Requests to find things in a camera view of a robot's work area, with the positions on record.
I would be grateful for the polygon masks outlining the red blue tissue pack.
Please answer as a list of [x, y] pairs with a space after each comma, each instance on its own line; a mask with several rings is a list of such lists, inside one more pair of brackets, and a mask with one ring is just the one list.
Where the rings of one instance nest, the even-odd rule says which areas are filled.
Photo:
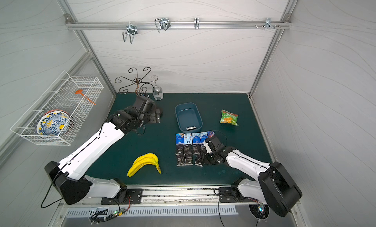
[[208, 136], [208, 138], [214, 137], [215, 132], [214, 131], [207, 131], [207, 136]]

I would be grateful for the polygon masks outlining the light blue tissue pack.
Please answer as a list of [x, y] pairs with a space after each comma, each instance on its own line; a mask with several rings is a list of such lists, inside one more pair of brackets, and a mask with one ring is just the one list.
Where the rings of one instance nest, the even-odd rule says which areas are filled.
[[201, 144], [201, 133], [192, 133], [193, 145]]
[[201, 132], [200, 133], [200, 143], [201, 144], [203, 144], [207, 138], [208, 138], [207, 132]]

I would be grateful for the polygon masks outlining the white blue tissue pack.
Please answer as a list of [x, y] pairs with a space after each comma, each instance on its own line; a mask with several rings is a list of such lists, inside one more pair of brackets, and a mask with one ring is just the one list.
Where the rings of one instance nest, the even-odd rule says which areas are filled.
[[193, 137], [191, 133], [184, 134], [184, 145], [192, 145]]

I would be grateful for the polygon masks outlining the dark blue tissue pack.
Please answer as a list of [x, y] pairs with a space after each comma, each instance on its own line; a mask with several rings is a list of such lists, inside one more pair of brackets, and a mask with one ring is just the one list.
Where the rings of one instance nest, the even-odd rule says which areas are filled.
[[176, 134], [176, 145], [183, 144], [184, 145], [185, 140], [184, 140], [184, 134], [183, 133], [177, 133]]

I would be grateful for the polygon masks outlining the teal storage box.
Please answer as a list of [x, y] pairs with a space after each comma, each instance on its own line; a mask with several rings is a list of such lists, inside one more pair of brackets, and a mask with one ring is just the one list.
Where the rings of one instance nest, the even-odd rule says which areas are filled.
[[[195, 103], [183, 103], [175, 107], [175, 114], [179, 130], [182, 133], [198, 133], [203, 127], [203, 121]], [[187, 131], [187, 127], [196, 127]]]

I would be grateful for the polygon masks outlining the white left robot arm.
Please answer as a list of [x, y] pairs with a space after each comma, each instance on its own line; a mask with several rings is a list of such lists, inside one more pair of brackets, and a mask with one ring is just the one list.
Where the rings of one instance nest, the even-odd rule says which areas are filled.
[[116, 179], [87, 176], [86, 171], [113, 144], [147, 124], [160, 122], [162, 109], [150, 98], [137, 96], [132, 106], [110, 115], [101, 128], [76, 151], [59, 162], [51, 161], [45, 171], [62, 200], [72, 205], [84, 198], [114, 198], [126, 188]]

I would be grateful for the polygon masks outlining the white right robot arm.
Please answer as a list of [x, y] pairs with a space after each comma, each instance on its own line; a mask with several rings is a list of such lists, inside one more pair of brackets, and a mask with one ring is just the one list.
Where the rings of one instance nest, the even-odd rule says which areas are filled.
[[205, 165], [227, 164], [253, 178], [239, 178], [230, 188], [219, 193], [235, 202], [266, 204], [274, 213], [285, 217], [302, 198], [297, 183], [279, 162], [271, 164], [246, 156], [239, 150], [228, 149], [203, 156]]

